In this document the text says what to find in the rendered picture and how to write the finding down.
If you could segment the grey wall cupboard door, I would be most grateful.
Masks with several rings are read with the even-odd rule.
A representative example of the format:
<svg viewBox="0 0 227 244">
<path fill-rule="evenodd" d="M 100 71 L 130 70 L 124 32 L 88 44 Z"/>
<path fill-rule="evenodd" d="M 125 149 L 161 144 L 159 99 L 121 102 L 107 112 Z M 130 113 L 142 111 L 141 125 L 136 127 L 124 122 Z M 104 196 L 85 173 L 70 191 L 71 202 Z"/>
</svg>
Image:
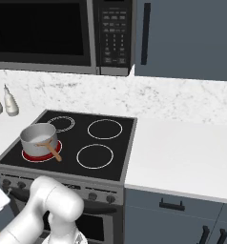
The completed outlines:
<svg viewBox="0 0 227 244">
<path fill-rule="evenodd" d="M 141 65 L 145 3 L 151 15 L 147 64 Z M 227 81 L 227 0 L 136 0 L 134 73 Z"/>
</svg>

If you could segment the black and steel stove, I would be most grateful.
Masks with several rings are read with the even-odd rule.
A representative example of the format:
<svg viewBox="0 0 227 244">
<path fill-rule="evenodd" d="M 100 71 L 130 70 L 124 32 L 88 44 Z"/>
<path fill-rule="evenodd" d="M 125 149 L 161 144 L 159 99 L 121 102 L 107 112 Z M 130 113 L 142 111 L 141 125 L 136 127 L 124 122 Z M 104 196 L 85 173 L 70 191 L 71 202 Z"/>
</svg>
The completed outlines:
<svg viewBox="0 0 227 244">
<path fill-rule="evenodd" d="M 89 244 L 123 244 L 124 180 L 134 139 L 136 120 L 132 117 L 98 115 L 80 112 L 43 111 L 37 123 L 51 123 L 56 128 L 56 151 L 62 160 L 48 154 L 38 159 L 23 152 L 20 140 L 15 140 L 0 156 L 0 183 L 5 192 L 24 182 L 28 190 L 32 181 L 45 175 L 54 178 L 70 190 L 93 202 L 116 207 L 116 213 L 84 213 L 76 221 Z M 11 184 L 3 187 L 3 180 Z M 108 195 L 115 197 L 109 204 Z M 12 195 L 10 207 L 19 214 L 26 203 Z"/>
</svg>

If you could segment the grey drawer front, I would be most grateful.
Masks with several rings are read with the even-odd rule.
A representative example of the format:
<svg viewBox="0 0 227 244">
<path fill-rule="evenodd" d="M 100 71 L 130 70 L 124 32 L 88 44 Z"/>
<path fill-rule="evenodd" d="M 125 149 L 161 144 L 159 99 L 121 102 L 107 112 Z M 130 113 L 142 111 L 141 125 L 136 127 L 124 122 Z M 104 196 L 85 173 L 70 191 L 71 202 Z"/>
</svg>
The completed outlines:
<svg viewBox="0 0 227 244">
<path fill-rule="evenodd" d="M 159 202 L 163 198 L 166 203 L 183 202 L 185 211 L 163 209 Z M 221 203 L 188 198 L 184 196 L 152 193 L 127 189 L 125 193 L 125 220 L 128 222 L 164 221 L 189 223 L 194 221 L 216 221 L 222 208 Z"/>
</svg>

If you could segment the black and steel microwave oven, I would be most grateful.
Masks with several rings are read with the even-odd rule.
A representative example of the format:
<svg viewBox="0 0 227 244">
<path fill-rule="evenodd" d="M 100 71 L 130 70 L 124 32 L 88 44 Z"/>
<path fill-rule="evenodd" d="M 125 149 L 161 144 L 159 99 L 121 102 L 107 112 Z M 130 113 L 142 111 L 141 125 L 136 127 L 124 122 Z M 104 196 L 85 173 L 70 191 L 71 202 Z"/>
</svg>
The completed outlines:
<svg viewBox="0 0 227 244">
<path fill-rule="evenodd" d="M 126 76 L 133 0 L 0 0 L 0 69 Z"/>
</svg>

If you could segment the white bottle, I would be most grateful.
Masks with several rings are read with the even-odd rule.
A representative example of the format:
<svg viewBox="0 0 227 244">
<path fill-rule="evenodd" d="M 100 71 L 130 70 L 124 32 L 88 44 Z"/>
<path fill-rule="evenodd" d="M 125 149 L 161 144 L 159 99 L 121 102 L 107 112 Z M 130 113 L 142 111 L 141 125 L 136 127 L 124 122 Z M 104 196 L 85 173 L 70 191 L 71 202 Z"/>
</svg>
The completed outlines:
<svg viewBox="0 0 227 244">
<path fill-rule="evenodd" d="M 19 113 L 18 105 L 7 86 L 4 86 L 4 92 L 5 92 L 5 96 L 4 96 L 5 108 L 7 114 L 9 116 L 16 116 Z"/>
</svg>

